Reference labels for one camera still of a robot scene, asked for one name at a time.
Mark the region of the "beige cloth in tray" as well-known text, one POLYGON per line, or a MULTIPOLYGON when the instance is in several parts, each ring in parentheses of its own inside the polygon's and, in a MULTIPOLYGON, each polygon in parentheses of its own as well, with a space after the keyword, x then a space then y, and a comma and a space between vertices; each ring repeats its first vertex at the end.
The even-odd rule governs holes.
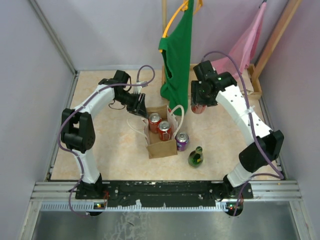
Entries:
POLYGON ((251 95, 254 92, 254 88, 251 82, 251 76, 248 71, 245 69, 242 73, 242 78, 245 84, 245 88, 243 87, 241 79, 239 80, 239 88, 242 94, 247 93, 247 95, 251 95))

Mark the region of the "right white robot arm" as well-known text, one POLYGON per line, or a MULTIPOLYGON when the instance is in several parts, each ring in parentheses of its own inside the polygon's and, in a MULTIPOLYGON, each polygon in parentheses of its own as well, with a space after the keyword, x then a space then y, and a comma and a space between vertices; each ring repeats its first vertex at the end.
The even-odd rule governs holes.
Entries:
POLYGON ((259 118, 229 72, 217 73, 208 60, 195 65, 193 71, 196 80, 191 82, 192 107, 222 105, 246 143, 246 148, 238 155, 239 163, 223 179, 224 194, 235 198, 241 192, 241 185, 278 158, 284 135, 259 118))

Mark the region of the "purple soda can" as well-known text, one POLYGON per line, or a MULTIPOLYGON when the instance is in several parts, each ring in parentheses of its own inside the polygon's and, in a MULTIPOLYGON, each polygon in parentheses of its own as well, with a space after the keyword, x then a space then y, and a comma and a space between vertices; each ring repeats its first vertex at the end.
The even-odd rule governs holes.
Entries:
POLYGON ((176 137, 176 146, 179 152, 183 152, 187 149, 189 144, 189 135, 186 132, 177 133, 176 137))

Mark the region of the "aluminium rail frame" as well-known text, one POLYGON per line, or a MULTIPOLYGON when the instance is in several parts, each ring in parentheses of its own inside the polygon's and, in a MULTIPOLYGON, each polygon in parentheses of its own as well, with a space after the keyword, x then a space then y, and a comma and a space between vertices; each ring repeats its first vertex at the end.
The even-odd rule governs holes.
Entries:
POLYGON ((151 110, 144 93, 130 93, 129 75, 118 71, 115 78, 103 79, 94 92, 76 108, 63 110, 57 144, 74 155, 80 179, 45 181, 35 184, 30 208, 43 211, 71 211, 81 217, 95 212, 226 212, 238 217, 245 201, 289 202, 299 237, 312 238, 298 184, 286 180, 281 171, 272 180, 255 180, 259 168, 271 166, 279 157, 284 136, 268 127, 241 93, 230 73, 217 74, 203 59, 194 67, 197 77, 191 82, 192 106, 221 105, 240 128, 246 148, 239 163, 221 181, 215 180, 107 180, 102 179, 95 162, 94 118, 110 103, 121 103, 129 113, 148 122, 151 110))

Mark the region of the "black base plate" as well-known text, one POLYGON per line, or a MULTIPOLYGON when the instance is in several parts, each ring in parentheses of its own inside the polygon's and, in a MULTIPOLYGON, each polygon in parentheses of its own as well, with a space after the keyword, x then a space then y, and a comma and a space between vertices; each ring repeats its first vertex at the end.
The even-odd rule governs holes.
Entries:
POLYGON ((223 200, 252 199, 251 185, 232 187, 226 181, 99 181, 95 186, 79 184, 77 200, 106 201, 108 207, 132 207, 141 203, 144 208, 214 207, 223 200))

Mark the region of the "watermelon print canvas bag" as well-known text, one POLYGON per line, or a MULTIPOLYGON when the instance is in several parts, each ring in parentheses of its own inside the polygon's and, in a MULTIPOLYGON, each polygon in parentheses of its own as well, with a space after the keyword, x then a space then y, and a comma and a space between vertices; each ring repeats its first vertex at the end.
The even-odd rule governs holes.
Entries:
POLYGON ((161 135, 157 132, 152 132, 150 127, 151 123, 147 118, 142 118, 141 122, 143 125, 143 130, 140 131, 133 127, 130 120, 127 119, 126 123, 131 130, 142 135, 146 142, 146 149, 148 151, 148 157, 150 159, 165 158, 174 156, 177 154, 177 141, 176 136, 183 125, 185 110, 182 105, 177 105, 173 109, 169 108, 168 105, 158 106, 158 107, 148 107, 148 114, 157 113, 160 118, 169 123, 169 130, 165 132, 164 136, 167 140, 163 140, 161 135))

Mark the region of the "green glass bottle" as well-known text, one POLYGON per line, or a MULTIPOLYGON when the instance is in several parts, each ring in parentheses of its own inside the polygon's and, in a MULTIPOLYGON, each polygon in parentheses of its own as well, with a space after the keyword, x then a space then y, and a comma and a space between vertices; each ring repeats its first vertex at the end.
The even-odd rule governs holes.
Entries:
POLYGON ((198 168, 204 161, 203 148, 197 146, 188 156, 188 164, 192 168, 198 168))

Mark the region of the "green t-shirt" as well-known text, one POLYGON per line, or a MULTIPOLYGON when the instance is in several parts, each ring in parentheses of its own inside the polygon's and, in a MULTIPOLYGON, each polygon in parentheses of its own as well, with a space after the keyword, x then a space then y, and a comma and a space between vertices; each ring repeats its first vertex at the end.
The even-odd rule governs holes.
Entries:
POLYGON ((161 38, 158 46, 163 57, 165 81, 160 88, 162 98, 169 101, 169 108, 181 105, 188 110, 189 73, 194 1, 189 0, 188 9, 168 37, 161 38))

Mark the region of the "yellow clothes hanger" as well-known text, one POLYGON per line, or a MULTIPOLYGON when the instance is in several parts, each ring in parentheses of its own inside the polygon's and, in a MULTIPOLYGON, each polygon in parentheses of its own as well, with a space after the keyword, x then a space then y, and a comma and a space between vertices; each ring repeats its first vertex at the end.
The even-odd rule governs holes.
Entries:
MULTIPOLYGON (((180 5, 180 7, 172 15, 172 17, 169 20, 169 22, 167 22, 167 14, 163 13, 162 20, 163 20, 163 23, 164 23, 164 29, 163 29, 162 38, 167 38, 168 37, 168 31, 169 31, 172 23, 174 22, 175 18, 177 17, 178 13, 187 11, 188 10, 188 6, 189 6, 189 1, 188 0, 184 0, 183 3, 180 5)), ((193 12, 193 15, 195 15, 202 7, 203 7, 203 1, 202 0, 198 0, 196 2, 195 10, 193 12)))

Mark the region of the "pink shirt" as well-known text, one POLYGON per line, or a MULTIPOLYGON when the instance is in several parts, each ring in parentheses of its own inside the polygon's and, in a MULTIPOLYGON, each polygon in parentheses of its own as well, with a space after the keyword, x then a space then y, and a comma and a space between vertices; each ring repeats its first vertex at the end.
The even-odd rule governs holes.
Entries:
MULTIPOLYGON (((251 60, 255 56, 266 7, 267 1, 264 0, 259 6, 253 21, 228 54, 235 61, 241 74, 249 67, 251 60)), ((219 74, 229 72, 236 80, 240 78, 234 64, 228 57, 214 60, 211 64, 219 74)))

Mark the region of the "red cola can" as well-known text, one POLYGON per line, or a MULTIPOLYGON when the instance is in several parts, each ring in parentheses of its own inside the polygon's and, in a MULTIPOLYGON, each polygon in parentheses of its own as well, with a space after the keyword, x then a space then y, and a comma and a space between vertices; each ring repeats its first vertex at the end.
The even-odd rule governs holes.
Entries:
POLYGON ((200 104, 196 104, 196 105, 192 105, 191 106, 191 110, 194 114, 202 114, 205 110, 206 110, 207 106, 206 105, 200 105, 200 104))
POLYGON ((152 133, 157 134, 158 133, 158 125, 162 121, 162 117, 159 113, 153 112, 149 115, 148 123, 149 123, 149 129, 152 133))
POLYGON ((169 141, 172 137, 172 128, 168 121, 163 120, 158 125, 159 139, 163 142, 169 141))

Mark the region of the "wooden tray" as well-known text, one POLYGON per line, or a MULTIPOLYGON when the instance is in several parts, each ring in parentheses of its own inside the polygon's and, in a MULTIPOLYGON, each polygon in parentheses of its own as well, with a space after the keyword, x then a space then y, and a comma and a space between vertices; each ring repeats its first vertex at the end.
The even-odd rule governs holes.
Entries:
MULTIPOLYGON (((191 81, 196 80, 196 76, 193 70, 196 64, 191 64, 189 67, 189 84, 188 84, 188 99, 191 99, 191 81)), ((253 91, 248 91, 248 98, 250 100, 259 100, 262 96, 262 88, 259 79, 251 80, 252 74, 255 72, 255 65, 250 64, 249 67, 243 72, 243 79, 250 80, 253 91)))

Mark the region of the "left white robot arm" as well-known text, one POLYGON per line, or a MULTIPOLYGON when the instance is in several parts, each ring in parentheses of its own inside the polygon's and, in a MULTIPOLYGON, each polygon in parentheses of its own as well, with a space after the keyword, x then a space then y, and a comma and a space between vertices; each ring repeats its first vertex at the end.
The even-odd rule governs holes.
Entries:
POLYGON ((80 183, 86 184, 86 192, 97 199, 103 195, 104 186, 98 171, 92 147, 96 140, 94 118, 103 108, 113 102, 119 102, 127 112, 148 118, 144 93, 130 93, 127 86, 131 77, 122 70, 117 70, 111 79, 102 79, 96 89, 76 108, 65 108, 61 114, 59 147, 74 155, 80 171, 80 183))

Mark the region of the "wooden rack frame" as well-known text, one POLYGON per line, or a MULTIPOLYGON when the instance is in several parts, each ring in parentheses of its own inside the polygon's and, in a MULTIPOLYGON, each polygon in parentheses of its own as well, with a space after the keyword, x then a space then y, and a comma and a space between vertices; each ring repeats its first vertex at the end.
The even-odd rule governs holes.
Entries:
MULTIPOLYGON (((255 71, 251 75, 251 80, 259 79, 263 69, 265 68, 268 60, 270 59, 273 51, 275 50, 278 42, 280 41, 282 35, 284 34, 286 28, 288 27, 289 23, 291 22, 294 14, 296 13, 298 7, 301 4, 301 0, 289 0, 278 19, 276 26, 274 27, 272 33, 269 36, 267 43, 264 46, 262 53, 255 65, 255 71)), ((161 1, 161 8, 162 8, 162 30, 164 30, 164 21, 163 21, 163 13, 166 13, 167 17, 167 1, 161 1)))

